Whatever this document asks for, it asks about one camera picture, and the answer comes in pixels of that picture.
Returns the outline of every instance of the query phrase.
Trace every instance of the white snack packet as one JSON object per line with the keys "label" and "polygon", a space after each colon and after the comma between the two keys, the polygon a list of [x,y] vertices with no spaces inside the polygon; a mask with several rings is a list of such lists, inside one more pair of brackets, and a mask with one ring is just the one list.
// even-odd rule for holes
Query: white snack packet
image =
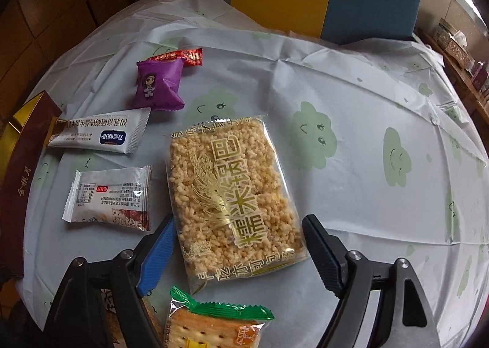
{"label": "white snack packet", "polygon": [[48,133],[51,147],[133,153],[143,136],[151,108],[129,109],[64,121]]}
{"label": "white snack packet", "polygon": [[76,171],[63,220],[101,221],[149,231],[151,166]]}

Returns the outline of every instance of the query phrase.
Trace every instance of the screw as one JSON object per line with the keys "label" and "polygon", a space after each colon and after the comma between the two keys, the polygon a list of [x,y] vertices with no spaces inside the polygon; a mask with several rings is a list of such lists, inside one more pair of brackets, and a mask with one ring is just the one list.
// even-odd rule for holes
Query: screw
{"label": "screw", "polygon": [[129,259],[132,259],[133,258],[133,255],[134,255],[134,252],[130,249],[127,249],[127,250],[123,250],[120,254],[120,256],[124,259],[124,260],[129,260]]}
{"label": "screw", "polygon": [[403,268],[408,268],[409,267],[409,261],[406,260],[405,258],[400,258],[398,259],[398,263],[400,264],[401,267]]}
{"label": "screw", "polygon": [[351,250],[348,252],[348,257],[350,257],[352,260],[359,260],[362,258],[362,254],[358,250]]}
{"label": "screw", "polygon": [[83,257],[77,257],[75,258],[73,261],[72,261],[72,265],[74,267],[79,267],[80,265],[83,264],[83,262],[85,261],[85,259]]}

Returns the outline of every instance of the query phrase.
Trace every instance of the tablecloth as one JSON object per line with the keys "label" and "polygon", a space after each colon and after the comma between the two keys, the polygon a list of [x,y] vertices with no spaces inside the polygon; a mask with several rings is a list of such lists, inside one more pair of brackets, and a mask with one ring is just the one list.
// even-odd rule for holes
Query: tablecloth
{"label": "tablecloth", "polygon": [[[66,119],[128,109],[137,61],[195,47],[203,47],[204,64],[184,68],[179,94],[185,108],[152,112],[136,153],[43,151],[26,215],[25,277],[17,285],[35,322],[43,327],[73,258],[113,258],[144,235],[121,226],[63,221],[75,170],[153,165],[155,230],[171,210],[167,135],[214,115],[266,115],[300,216],[316,214],[348,249],[372,260],[408,258],[442,345],[459,346],[488,295],[488,159],[439,57],[414,42],[369,39],[340,48],[280,35],[222,0],[142,0],[61,56],[31,97],[47,90]],[[335,148],[322,143],[319,125],[331,129]],[[161,321],[173,284],[187,287],[179,250],[150,296]],[[196,298],[269,307],[276,320],[264,333],[264,348],[316,346],[337,304],[311,259],[210,285]],[[371,300],[357,346],[368,340],[376,305]]]}

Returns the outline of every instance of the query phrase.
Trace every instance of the pink package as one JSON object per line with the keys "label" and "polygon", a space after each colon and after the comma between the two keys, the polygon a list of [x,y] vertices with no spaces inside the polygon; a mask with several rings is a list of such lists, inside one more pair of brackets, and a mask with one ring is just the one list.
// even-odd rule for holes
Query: pink package
{"label": "pink package", "polygon": [[133,108],[151,107],[153,110],[177,111],[185,106],[178,95],[184,59],[175,61],[140,61],[138,89]]}

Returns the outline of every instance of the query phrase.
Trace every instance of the blue gripper pad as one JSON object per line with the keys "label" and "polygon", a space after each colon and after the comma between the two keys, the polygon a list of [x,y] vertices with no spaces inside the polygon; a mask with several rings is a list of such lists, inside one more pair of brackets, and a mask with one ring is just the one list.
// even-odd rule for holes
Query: blue gripper pad
{"label": "blue gripper pad", "polygon": [[321,236],[321,233],[309,219],[309,216],[303,219],[302,230],[306,238],[307,249],[323,281],[324,287],[333,292],[335,296],[341,297],[344,285],[341,280],[340,265],[336,257]]}
{"label": "blue gripper pad", "polygon": [[160,281],[175,245],[175,221],[172,218],[141,264],[141,277],[136,289],[141,297],[148,295]]}

